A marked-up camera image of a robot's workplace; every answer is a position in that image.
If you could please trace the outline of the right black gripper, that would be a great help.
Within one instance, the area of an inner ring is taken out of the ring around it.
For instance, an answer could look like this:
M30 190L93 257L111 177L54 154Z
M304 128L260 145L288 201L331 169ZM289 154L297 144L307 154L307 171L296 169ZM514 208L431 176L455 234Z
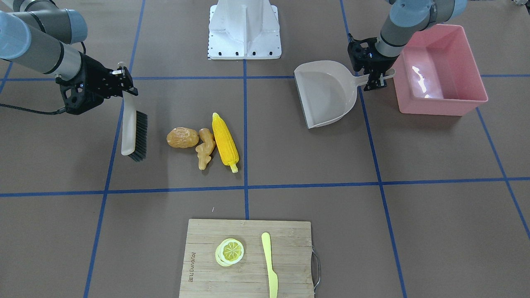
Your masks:
M136 87L120 86L119 79L132 79L126 66L119 66L117 70L108 69L81 53L80 71L70 80L57 77L55 82L60 86L64 111L80 115L112 96L123 97L126 93L138 96Z

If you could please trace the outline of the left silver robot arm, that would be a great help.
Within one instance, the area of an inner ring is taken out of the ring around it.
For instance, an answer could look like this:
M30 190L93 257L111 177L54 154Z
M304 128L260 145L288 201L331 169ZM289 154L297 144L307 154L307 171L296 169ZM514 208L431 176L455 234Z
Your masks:
M389 15L379 36L355 39L348 34L347 51L355 72L368 75L363 91L387 87L384 76L416 32L462 14L465 0L390 0Z

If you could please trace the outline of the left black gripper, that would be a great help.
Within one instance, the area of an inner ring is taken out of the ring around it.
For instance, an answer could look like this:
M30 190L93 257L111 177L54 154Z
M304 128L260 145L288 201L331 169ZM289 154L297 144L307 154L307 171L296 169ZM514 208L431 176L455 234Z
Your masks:
M347 51L351 60L353 70L364 74L375 75L371 77L364 87L364 91L377 90L378 88L387 87L387 77L390 74L390 68L396 62L397 57L384 56L376 49L378 38L370 37L367 39L355 39L351 33L348 33Z

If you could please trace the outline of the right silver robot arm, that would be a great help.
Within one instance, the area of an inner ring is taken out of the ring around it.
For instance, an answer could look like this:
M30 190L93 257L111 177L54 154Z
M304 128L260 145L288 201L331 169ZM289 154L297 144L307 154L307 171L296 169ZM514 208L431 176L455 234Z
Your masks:
M13 11L1 12L1 59L55 78L64 107L51 115L80 115L112 97L123 98L124 115L138 115L132 101L138 90L127 66L107 68L74 47L88 36L81 13L59 8L51 0L6 0L5 4Z

